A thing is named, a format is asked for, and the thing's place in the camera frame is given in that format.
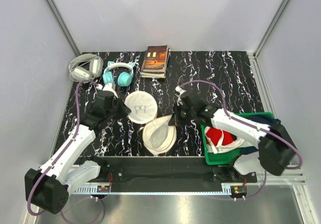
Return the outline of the white mesh laundry bag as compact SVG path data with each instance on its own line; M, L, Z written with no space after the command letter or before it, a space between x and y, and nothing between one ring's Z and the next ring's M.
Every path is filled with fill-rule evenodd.
M125 105L131 110L128 118L136 124L144 125L142 141L153 155L169 151L176 139L176 127L170 126L172 115L157 117L158 105L154 97L145 91L135 91L125 98Z

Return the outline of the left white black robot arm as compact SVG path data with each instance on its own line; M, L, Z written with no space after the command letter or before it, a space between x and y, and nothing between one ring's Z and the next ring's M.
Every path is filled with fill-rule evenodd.
M87 160L74 170L71 167L110 120L124 118L129 113L130 109L114 90L98 92L95 102L59 150L38 170L31 168L25 174L27 208L31 215L36 215L31 210L32 204L57 214L81 185L92 179L102 182L108 177L106 163L101 160Z

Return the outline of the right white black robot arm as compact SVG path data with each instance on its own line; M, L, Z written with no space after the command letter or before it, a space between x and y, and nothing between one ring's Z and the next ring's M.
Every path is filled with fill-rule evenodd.
M286 128L281 124L261 124L231 113L216 104L205 103L198 95L189 94L177 87L178 97L174 104L170 126L186 126L190 122L197 125L213 127L239 137L257 149L257 152L241 155L228 169L228 177L239 182L246 174L266 171L280 176L289 169L291 160L297 155L295 147Z

